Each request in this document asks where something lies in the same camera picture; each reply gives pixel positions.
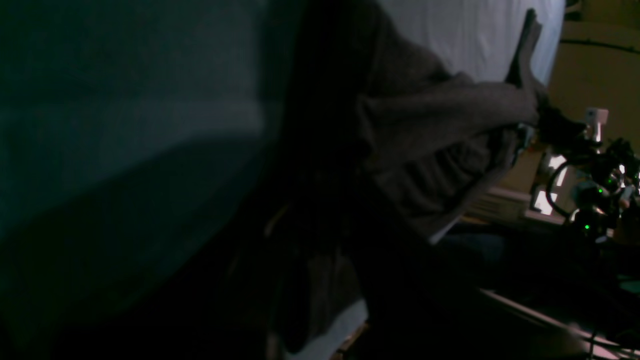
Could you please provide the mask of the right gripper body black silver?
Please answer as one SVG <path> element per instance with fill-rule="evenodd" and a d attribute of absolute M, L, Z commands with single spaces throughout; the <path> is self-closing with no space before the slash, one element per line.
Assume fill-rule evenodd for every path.
<path fill-rule="evenodd" d="M 516 156 L 534 145 L 551 146 L 561 155 L 588 154 L 602 146 L 602 141 L 588 136 L 592 126 L 567 118 L 556 107 L 519 105 L 515 107 L 515 117 L 519 120 Z"/>

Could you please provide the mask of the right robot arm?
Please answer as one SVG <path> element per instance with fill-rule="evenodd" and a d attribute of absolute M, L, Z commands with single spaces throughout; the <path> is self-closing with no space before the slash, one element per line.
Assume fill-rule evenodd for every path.
<path fill-rule="evenodd" d="M 581 121 L 556 108 L 541 113 L 537 139 L 547 158 L 533 210 L 560 219 L 572 244 L 604 243 L 619 219 L 639 212 L 639 158 L 630 141 L 605 138 L 609 119 L 610 112 L 597 107 L 588 107 Z"/>

